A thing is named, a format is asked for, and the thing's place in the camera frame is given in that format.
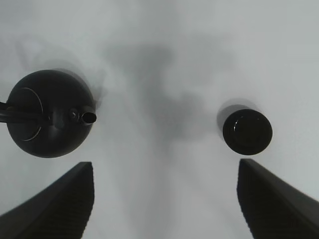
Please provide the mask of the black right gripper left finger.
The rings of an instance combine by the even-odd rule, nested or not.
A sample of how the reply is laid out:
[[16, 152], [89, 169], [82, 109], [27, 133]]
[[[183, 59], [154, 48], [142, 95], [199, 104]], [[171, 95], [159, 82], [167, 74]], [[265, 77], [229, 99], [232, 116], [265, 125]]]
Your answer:
[[0, 217], [2, 239], [80, 239], [95, 200], [91, 162], [80, 162]]

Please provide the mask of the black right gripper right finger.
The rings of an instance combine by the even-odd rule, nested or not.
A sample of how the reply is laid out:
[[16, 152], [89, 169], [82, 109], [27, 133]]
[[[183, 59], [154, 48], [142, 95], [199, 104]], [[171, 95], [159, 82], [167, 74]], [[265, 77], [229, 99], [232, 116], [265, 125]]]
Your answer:
[[241, 159], [238, 202], [255, 239], [317, 239], [319, 203], [253, 159]]

